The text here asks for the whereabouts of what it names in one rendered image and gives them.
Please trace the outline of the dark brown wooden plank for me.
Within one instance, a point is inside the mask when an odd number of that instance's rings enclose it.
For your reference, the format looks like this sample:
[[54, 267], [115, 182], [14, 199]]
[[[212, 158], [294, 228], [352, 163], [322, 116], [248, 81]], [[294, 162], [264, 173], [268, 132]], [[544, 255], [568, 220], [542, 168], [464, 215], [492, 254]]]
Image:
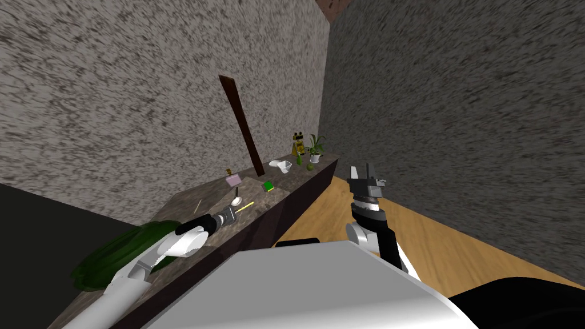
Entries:
[[257, 146], [254, 143], [253, 137], [250, 132], [250, 128], [246, 120], [246, 116], [243, 111], [235, 79], [227, 77], [225, 75], [218, 75], [218, 77], [226, 93], [228, 102], [232, 107], [238, 126], [241, 130], [243, 139], [249, 152], [251, 162], [255, 169], [255, 173], [257, 174], [258, 177], [264, 176], [265, 170], [263, 168], [262, 161], [258, 154]]

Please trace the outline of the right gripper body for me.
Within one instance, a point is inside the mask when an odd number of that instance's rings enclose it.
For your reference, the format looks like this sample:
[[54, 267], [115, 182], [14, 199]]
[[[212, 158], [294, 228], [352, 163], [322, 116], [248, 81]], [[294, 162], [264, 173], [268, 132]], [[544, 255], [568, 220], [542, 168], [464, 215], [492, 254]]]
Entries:
[[350, 192], [355, 196], [381, 198], [381, 188], [386, 185], [386, 180], [374, 178], [348, 178], [347, 183]]

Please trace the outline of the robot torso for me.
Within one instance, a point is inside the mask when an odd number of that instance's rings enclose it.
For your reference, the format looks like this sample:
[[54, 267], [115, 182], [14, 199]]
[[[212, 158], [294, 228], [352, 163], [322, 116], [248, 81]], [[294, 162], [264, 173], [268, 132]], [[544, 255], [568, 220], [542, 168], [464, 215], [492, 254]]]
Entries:
[[478, 329], [447, 298], [357, 244], [241, 251], [142, 329]]

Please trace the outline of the green plant in white pot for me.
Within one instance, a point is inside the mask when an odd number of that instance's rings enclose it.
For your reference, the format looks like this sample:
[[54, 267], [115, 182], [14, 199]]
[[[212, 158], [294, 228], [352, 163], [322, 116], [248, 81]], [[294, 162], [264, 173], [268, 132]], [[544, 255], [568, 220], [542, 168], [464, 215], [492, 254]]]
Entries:
[[316, 137], [314, 134], [311, 134], [310, 145], [305, 148], [310, 156], [309, 161], [311, 164], [318, 163], [319, 158], [324, 152], [323, 143], [321, 142], [322, 139], [325, 140], [326, 138], [324, 136]]

